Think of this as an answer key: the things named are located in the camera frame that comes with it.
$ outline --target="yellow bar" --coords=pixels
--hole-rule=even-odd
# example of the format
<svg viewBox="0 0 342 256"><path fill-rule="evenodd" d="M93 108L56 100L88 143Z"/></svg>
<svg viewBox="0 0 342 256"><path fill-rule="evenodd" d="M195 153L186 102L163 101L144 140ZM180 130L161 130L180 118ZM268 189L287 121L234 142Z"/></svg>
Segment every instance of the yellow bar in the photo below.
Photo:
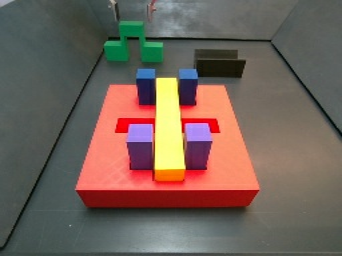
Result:
<svg viewBox="0 0 342 256"><path fill-rule="evenodd" d="M156 78L155 180L184 180L186 162L176 78Z"/></svg>

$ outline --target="green block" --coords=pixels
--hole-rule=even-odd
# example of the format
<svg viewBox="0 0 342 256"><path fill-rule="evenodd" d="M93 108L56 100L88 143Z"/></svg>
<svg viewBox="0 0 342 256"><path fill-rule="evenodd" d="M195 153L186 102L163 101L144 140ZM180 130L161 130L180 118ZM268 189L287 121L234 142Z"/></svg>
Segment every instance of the green block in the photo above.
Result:
<svg viewBox="0 0 342 256"><path fill-rule="evenodd" d="M107 41L104 43L104 56L108 61L128 61L129 53L125 40Z"/></svg>
<svg viewBox="0 0 342 256"><path fill-rule="evenodd" d="M163 62L163 43L145 42L141 48L141 62Z"/></svg>
<svg viewBox="0 0 342 256"><path fill-rule="evenodd" d="M139 37L140 39L144 39L144 22L120 21L119 31L121 37Z"/></svg>

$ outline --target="gray floor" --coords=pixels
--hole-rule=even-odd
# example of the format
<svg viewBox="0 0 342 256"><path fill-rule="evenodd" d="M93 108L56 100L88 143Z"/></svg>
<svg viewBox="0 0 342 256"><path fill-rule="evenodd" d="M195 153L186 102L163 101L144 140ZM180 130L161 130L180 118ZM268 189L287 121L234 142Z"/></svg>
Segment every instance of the gray floor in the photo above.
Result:
<svg viewBox="0 0 342 256"><path fill-rule="evenodd" d="M270 43L164 41L164 63L101 59L3 253L342 252L341 136ZM242 79L226 84L260 193L246 209L87 209L73 191L111 83L137 67L176 76L196 48L238 49Z"/></svg>

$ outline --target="red base block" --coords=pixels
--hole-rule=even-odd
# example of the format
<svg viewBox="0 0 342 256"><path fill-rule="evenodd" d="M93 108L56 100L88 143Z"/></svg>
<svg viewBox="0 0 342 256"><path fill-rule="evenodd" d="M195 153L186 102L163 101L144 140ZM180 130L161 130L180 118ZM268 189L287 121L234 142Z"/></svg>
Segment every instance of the red base block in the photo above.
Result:
<svg viewBox="0 0 342 256"><path fill-rule="evenodd" d="M182 119L216 119L219 126L219 133L212 133L208 169L187 170L183 182L156 182L152 171L129 170L127 134L115 132L119 118L151 122L155 107L139 106L135 85L109 86L76 185L88 207L250 205L259 184L224 86L199 85L196 103L182 107Z"/></svg>

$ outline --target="gray wall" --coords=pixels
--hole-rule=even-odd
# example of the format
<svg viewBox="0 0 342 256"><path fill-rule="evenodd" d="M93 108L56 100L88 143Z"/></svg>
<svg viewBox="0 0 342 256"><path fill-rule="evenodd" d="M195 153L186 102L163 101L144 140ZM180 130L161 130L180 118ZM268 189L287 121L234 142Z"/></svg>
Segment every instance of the gray wall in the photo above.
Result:
<svg viewBox="0 0 342 256"><path fill-rule="evenodd" d="M272 44L342 131L342 1L300 0Z"/></svg>
<svg viewBox="0 0 342 256"><path fill-rule="evenodd" d="M87 0L109 36L117 23L108 0ZM117 0L121 20L145 20L149 0ZM271 40L298 0L157 0L148 37Z"/></svg>
<svg viewBox="0 0 342 256"><path fill-rule="evenodd" d="M0 247L105 38L83 0L24 0L0 8Z"/></svg>

